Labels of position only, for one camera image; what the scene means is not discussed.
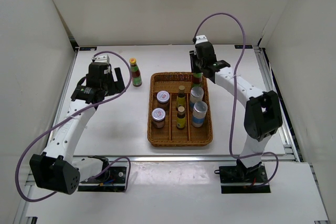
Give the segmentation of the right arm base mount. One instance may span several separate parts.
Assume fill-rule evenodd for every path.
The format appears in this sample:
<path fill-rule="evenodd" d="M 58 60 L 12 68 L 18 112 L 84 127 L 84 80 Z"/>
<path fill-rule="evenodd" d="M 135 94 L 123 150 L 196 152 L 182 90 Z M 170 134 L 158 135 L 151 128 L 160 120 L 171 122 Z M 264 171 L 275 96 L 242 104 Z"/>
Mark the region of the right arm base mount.
<path fill-rule="evenodd" d="M 247 176 L 243 176 L 237 166 L 220 166 L 214 170 L 219 175 L 222 194 L 267 194 L 271 193 L 264 165 Z"/>

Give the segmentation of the small yellow bottle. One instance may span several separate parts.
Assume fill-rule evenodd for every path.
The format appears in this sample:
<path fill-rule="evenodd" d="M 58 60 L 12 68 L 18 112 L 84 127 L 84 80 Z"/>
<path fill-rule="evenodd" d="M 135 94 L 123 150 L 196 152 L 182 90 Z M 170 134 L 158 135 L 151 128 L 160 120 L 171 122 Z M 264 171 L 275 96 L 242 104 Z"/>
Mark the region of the small yellow bottle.
<path fill-rule="evenodd" d="M 177 118 L 176 118 L 176 127 L 179 130 L 185 128 L 186 116 L 185 116 L 185 108 L 183 106 L 179 106 L 177 109 Z"/>
<path fill-rule="evenodd" d="M 176 97 L 176 109 L 179 107 L 185 107 L 185 86 L 180 85 Z"/>

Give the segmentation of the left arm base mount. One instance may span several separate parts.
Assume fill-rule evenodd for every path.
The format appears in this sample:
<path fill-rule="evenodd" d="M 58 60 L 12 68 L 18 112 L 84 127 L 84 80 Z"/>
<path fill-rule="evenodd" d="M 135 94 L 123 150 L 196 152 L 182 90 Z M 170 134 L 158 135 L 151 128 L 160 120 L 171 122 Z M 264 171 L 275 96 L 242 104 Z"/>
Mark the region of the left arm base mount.
<path fill-rule="evenodd" d="M 74 164 L 80 171 L 79 192 L 124 193 L 127 191 L 131 171 L 128 157 L 109 161 L 103 156 L 88 156 Z"/>

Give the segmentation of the silver-lid bead jar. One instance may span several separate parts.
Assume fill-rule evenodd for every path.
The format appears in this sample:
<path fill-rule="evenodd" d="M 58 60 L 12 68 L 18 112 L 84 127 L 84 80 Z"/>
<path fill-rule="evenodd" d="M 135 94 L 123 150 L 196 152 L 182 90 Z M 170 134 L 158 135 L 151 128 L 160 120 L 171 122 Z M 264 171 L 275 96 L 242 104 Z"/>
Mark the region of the silver-lid bead jar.
<path fill-rule="evenodd" d="M 194 104 L 203 101 L 204 90 L 201 87 L 192 87 L 190 91 L 189 109 L 193 111 Z"/>
<path fill-rule="evenodd" d="M 201 127 L 203 125 L 207 110 L 208 106 L 204 101 L 198 101 L 194 104 L 192 112 L 192 125 L 194 127 Z"/>

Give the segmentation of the red sauce bottle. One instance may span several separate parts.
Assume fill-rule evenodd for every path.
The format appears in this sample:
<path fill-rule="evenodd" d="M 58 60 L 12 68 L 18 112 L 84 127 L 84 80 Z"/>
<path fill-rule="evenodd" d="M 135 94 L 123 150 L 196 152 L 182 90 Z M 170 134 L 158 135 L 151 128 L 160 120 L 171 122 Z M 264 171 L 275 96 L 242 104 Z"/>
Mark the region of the red sauce bottle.
<path fill-rule="evenodd" d="M 132 75 L 132 84 L 135 87 L 139 87 L 142 85 L 142 78 L 137 61 L 135 58 L 130 58 L 129 63 Z"/>
<path fill-rule="evenodd" d="M 203 82 L 203 74 L 202 73 L 193 73 L 191 88 L 202 87 L 202 82 Z"/>

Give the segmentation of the white-lid brown jar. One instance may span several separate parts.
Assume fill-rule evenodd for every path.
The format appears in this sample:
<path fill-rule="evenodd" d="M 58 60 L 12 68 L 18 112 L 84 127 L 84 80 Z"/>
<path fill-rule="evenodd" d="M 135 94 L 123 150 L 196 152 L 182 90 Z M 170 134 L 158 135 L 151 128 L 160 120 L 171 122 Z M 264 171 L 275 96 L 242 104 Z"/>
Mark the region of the white-lid brown jar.
<path fill-rule="evenodd" d="M 165 124 L 165 117 L 166 117 L 166 113 L 164 109 L 155 108 L 152 111 L 152 123 L 154 127 L 157 129 L 163 128 Z"/>
<path fill-rule="evenodd" d="M 161 90 L 157 93 L 156 100 L 159 108 L 167 110 L 170 105 L 170 94 L 165 90 Z"/>

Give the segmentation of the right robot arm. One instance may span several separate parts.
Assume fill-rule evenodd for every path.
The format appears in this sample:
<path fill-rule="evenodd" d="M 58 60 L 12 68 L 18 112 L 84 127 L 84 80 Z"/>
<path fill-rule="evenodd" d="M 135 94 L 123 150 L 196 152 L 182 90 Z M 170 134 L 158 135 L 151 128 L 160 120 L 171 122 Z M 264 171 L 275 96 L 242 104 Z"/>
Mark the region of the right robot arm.
<path fill-rule="evenodd" d="M 193 73 L 202 73 L 234 97 L 245 108 L 244 129 L 247 133 L 243 151 L 236 157 L 236 177 L 247 182 L 261 166 L 261 156 L 270 138 L 282 126 L 278 94 L 263 91 L 238 76 L 225 60 L 217 60 L 213 45 L 205 36 L 193 39 L 190 51 Z"/>

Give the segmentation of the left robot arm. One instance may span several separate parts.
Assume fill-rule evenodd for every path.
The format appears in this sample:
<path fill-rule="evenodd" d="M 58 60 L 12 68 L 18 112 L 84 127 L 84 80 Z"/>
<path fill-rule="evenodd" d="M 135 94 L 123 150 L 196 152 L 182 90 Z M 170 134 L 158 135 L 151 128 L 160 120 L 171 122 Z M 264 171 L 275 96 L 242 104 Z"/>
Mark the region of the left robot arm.
<path fill-rule="evenodd" d="M 106 96 L 121 93 L 125 88 L 120 68 L 112 75 L 111 65 L 92 62 L 72 96 L 66 123 L 59 127 L 41 154 L 34 154 L 29 165 L 39 188 L 71 195 L 80 182 L 91 177 L 105 182 L 110 176 L 108 160 L 90 156 L 78 162 L 73 154 L 87 123 Z"/>

